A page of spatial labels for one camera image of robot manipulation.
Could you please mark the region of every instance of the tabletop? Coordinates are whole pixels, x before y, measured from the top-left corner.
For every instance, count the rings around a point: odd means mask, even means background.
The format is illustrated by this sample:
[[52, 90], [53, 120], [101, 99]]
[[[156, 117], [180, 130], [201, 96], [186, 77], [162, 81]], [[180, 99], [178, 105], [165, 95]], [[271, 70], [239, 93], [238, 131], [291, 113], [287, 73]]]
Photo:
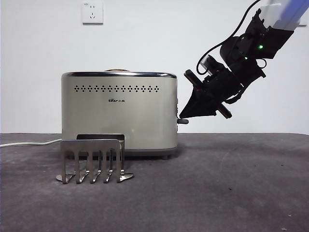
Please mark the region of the tabletop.
[[[1, 134], [1, 144], [59, 134]], [[133, 179], [56, 181], [59, 143], [1, 152], [3, 232], [308, 232], [309, 136], [179, 134], [168, 160], [130, 158]]]

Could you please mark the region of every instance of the white power cord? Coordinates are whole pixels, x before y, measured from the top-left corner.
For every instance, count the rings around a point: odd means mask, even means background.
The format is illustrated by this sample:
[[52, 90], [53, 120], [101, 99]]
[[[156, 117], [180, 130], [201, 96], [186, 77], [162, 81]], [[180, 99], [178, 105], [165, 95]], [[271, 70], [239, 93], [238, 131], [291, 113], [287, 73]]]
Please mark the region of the white power cord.
[[12, 144], [1, 144], [0, 147], [6, 147], [6, 146], [25, 146], [25, 145], [48, 145], [60, 142], [62, 139], [56, 139], [52, 141], [48, 141], [45, 143], [36, 143], [36, 142], [23, 142], [23, 143], [12, 143]]

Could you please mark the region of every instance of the white wall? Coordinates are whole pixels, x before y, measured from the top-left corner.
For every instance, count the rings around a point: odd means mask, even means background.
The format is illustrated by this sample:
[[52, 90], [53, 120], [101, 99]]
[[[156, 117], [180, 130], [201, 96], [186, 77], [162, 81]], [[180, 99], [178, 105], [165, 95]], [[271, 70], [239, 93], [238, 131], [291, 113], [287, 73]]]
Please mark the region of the white wall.
[[[1, 132], [61, 132], [60, 77], [69, 71], [175, 73], [182, 110], [192, 91], [184, 71], [235, 29], [252, 1], [105, 0], [104, 25], [83, 26], [81, 0], [2, 0]], [[228, 106], [232, 119], [194, 118], [180, 132], [309, 134], [308, 40], [309, 30], [298, 29], [268, 62], [267, 78]], [[212, 55], [220, 59], [219, 50]]]

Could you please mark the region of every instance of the toaster ventilation hole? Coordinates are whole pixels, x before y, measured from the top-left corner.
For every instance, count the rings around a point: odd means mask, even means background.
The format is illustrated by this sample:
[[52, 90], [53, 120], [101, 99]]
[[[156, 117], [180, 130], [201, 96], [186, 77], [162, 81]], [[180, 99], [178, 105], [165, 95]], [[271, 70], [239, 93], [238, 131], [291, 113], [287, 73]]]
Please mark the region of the toaster ventilation hole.
[[129, 92], [129, 93], [133, 93], [133, 92], [142, 92], [142, 93], [151, 93], [151, 92], [155, 92], [158, 93], [160, 90], [159, 86], [97, 86], [97, 85], [89, 85], [89, 86], [85, 86], [85, 85], [76, 85], [74, 86], [74, 91], [75, 92], [94, 92], [94, 93], [98, 93], [98, 92]]

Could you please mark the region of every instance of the black cable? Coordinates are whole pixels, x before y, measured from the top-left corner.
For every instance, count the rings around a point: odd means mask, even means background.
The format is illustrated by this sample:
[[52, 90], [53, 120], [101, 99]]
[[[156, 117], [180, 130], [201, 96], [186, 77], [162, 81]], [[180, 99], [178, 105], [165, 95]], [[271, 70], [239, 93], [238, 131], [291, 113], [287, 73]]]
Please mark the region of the black cable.
[[198, 63], [197, 63], [197, 73], [198, 73], [198, 74], [200, 74], [200, 75], [205, 75], [205, 74], [208, 72], [208, 70], [206, 70], [205, 72], [202, 72], [202, 73], [201, 73], [201, 72], [198, 70], [198, 67], [199, 67], [201, 61], [205, 58], [205, 56], [208, 55], [209, 52], [213, 51], [213, 50], [216, 49], [217, 47], [222, 46], [226, 41], [228, 41], [229, 39], [231, 39], [231, 38], [237, 33], [237, 31], [239, 30], [239, 28], [241, 27], [241, 25], [242, 25], [243, 22], [245, 21], [245, 19], [246, 19], [247, 15], [248, 15], [249, 11], [251, 10], [251, 8], [253, 8], [253, 7], [254, 7], [258, 2], [260, 2], [260, 1], [261, 1], [261, 0], [256, 0], [254, 3], [252, 3], [251, 6], [249, 6], [249, 8], [247, 9], [247, 11], [245, 12], [245, 15], [242, 17], [242, 19], [241, 19], [239, 25], [237, 26], [236, 30], [235, 30], [226, 40], [224, 40], [223, 42], [219, 43], [219, 44], [216, 45], [215, 47], [211, 48], [209, 51], [207, 51], [207, 52], [201, 57], [201, 59], [199, 59], [199, 61], [198, 61]]
[[266, 61], [265, 59], [263, 59], [263, 58], [259, 58], [259, 59], [261, 59], [261, 60], [263, 60], [263, 61], [265, 62], [265, 66], [264, 66], [264, 67], [260, 67], [260, 68], [261, 68], [261, 69], [266, 68], [266, 66], [267, 66], [267, 61]]

